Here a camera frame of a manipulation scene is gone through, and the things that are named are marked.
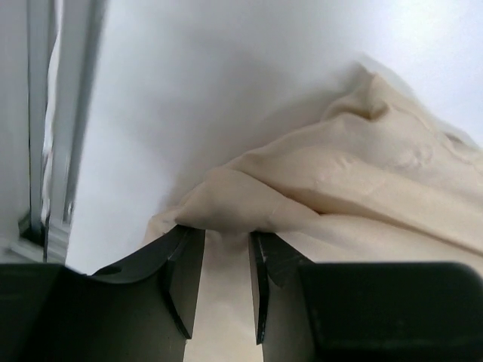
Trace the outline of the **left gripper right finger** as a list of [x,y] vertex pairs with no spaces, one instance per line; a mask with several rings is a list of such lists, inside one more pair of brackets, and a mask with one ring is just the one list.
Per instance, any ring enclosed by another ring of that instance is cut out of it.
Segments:
[[311,261],[276,234],[249,237],[257,344],[264,361],[314,361],[315,344],[298,268]]

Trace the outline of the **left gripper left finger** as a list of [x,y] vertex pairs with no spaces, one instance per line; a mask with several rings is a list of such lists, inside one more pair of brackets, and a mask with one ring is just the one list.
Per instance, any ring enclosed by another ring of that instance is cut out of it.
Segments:
[[205,231],[176,226],[91,276],[63,268],[49,296],[46,361],[182,361]]

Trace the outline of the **beige trousers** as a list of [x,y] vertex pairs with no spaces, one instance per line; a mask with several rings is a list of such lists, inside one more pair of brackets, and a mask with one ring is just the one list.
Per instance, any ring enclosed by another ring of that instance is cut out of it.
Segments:
[[320,121],[208,171],[154,215],[204,229],[187,361],[259,361],[248,235],[275,232],[319,262],[456,261],[482,269],[482,147],[394,73],[362,70]]

